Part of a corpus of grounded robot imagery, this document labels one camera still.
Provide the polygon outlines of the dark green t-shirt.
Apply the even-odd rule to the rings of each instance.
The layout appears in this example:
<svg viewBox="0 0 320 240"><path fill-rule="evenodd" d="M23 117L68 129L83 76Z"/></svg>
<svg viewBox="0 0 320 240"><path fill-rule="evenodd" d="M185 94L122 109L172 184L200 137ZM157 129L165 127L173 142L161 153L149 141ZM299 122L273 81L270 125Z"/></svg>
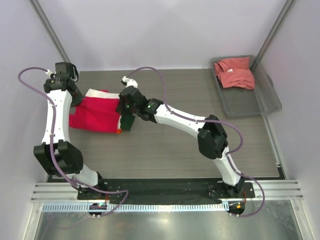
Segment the dark green t-shirt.
<svg viewBox="0 0 320 240"><path fill-rule="evenodd" d="M122 131L130 131L135 121L134 115L121 116L120 119L120 129Z"/></svg>

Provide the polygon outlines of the red t-shirt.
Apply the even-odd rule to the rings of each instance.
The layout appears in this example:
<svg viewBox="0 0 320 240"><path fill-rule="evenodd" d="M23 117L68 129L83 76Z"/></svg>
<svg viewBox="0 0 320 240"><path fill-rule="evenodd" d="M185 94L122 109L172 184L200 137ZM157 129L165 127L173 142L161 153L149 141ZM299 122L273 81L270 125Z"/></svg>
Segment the red t-shirt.
<svg viewBox="0 0 320 240"><path fill-rule="evenodd" d="M120 98L117 93L90 88L75 112L69 114L69 126L100 133L120 134L121 115L116 111Z"/></svg>

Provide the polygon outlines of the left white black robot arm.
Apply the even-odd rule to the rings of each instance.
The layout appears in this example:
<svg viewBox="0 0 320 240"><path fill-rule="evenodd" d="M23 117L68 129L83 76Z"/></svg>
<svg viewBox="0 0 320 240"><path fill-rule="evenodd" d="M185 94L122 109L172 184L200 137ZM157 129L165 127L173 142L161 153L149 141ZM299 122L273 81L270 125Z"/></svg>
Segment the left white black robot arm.
<svg viewBox="0 0 320 240"><path fill-rule="evenodd" d="M84 99L76 85L77 68L70 62L58 62L55 72L48 75L42 92L47 99L46 128L33 154L47 174L64 178L79 192L100 200L107 192L103 179L84 164L81 151L72 145L69 135L70 109Z"/></svg>

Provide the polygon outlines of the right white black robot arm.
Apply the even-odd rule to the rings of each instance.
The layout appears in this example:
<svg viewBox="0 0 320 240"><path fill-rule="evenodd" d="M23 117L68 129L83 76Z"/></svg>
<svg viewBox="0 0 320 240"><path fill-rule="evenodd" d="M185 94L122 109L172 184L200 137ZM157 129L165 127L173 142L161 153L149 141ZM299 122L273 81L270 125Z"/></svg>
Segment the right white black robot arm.
<svg viewBox="0 0 320 240"><path fill-rule="evenodd" d="M123 117L137 115L144 121L168 125L195 137L199 152L213 160L220 171L226 194L236 198L243 193L245 180L231 157L224 123L215 115L200 117L188 114L159 99L146 98L134 86L122 90L116 110Z"/></svg>

